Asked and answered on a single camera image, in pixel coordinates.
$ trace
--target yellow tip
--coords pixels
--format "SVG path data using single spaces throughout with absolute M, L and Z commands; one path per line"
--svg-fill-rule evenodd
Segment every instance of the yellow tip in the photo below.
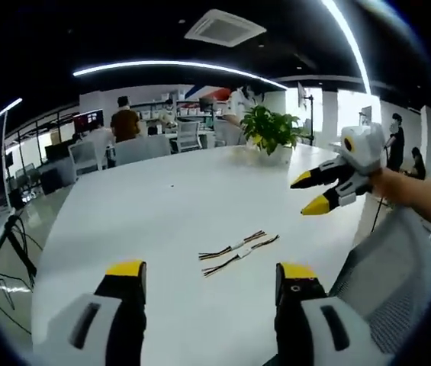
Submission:
M 315 198 L 311 201 L 302 211 L 301 214 L 304 216 L 307 215 L 323 215 L 330 212 L 330 203 L 323 196 Z
M 292 186 L 292 185 L 296 185 L 299 181 L 303 181 L 304 179 L 307 179 L 307 178 L 309 178 L 310 176 L 311 176 L 311 175 L 310 175 L 310 170 L 307 170 L 306 172 L 302 173 L 298 178 L 296 178 L 296 179 L 294 180 L 294 182 L 290 184 L 290 186 Z

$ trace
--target person in black clothes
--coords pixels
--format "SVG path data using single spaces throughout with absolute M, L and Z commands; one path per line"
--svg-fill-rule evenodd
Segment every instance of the person in black clothes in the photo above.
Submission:
M 422 154 L 418 147 L 412 149 L 412 156 L 415 164 L 410 172 L 405 172 L 406 175 L 412 178 L 424 180 L 426 178 L 426 166 L 423 163 Z
M 391 135 L 386 144 L 386 147 L 390 147 L 387 168 L 399 172 L 401 164 L 404 162 L 404 129 L 401 128 L 401 116 L 398 113 L 393 113 L 391 118 L 393 118 L 393 123 L 390 126 Z

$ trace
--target floor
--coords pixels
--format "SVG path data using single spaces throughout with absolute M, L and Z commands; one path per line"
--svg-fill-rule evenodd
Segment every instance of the floor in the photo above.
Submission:
M 41 248 L 47 241 L 54 220 L 60 211 L 71 187 L 63 188 L 47 196 L 41 196 L 27 204 L 21 214 L 27 237 L 27 250 L 32 262 L 37 265 Z M 378 209 L 379 201 L 367 196 L 365 208 L 355 235 L 354 246 L 358 245 L 370 232 Z M 383 206 L 377 225 L 384 219 L 389 209 Z M 0 250 L 0 326 L 12 344 L 23 352 L 31 351 L 31 281 L 25 267 L 7 241 Z

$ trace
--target window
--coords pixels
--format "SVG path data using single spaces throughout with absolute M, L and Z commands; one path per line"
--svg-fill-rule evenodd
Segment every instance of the window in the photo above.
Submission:
M 371 105 L 371 122 L 381 123 L 380 99 L 357 91 L 339 90 L 337 93 L 337 136 L 344 127 L 359 125 L 359 112 Z
M 314 131 L 321 132 L 323 125 L 323 99 L 322 88 L 305 88 L 305 95 L 314 97 Z M 310 120 L 310 101 L 305 100 L 306 108 L 298 107 L 298 88 L 290 88 L 285 93 L 286 113 L 298 116 L 300 126 L 306 119 Z

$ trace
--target ceiling light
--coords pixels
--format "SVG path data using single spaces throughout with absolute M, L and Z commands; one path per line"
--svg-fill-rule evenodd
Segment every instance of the ceiling light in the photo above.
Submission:
M 257 76 L 251 74 L 249 72 L 231 69 L 230 67 L 211 65 L 210 63 L 192 63 L 189 61 L 162 61 L 162 60 L 154 60 L 154 61 L 129 61 L 125 63 L 110 63 L 108 65 L 90 67 L 87 69 L 79 70 L 74 72 L 72 75 L 75 77 L 91 74 L 93 72 L 109 70 L 109 69 L 118 69 L 120 67 L 130 67 L 130 66 L 190 66 L 190 67 L 198 67 L 202 69 L 212 69 L 217 71 L 229 72 L 232 74 L 242 75 L 251 79 L 259 80 L 260 82 L 265 82 L 266 84 L 271 84 L 277 86 L 278 88 L 288 90 L 288 87 L 279 84 L 277 82 L 273 82 L 272 80 L 262 78 L 261 76 Z
M 321 0 L 325 5 L 330 14 L 334 17 L 341 31 L 346 36 L 347 42 L 351 46 L 352 53 L 354 54 L 355 61 L 358 64 L 359 71 L 361 72 L 362 82 L 365 85 L 366 94 L 371 94 L 371 87 L 369 85 L 368 73 L 366 72 L 365 62 L 362 59 L 361 51 L 359 50 L 358 43 L 352 34 L 351 28 L 347 24 L 343 13 L 337 8 L 336 3 L 333 0 Z
M 15 101 L 13 101 L 12 103 L 10 103 L 9 105 L 7 105 L 5 108 L 3 108 L 0 111 L 0 117 L 5 114 L 6 111 L 10 111 L 13 107 L 15 107 L 17 104 L 20 104 L 22 102 L 22 98 L 16 99 Z

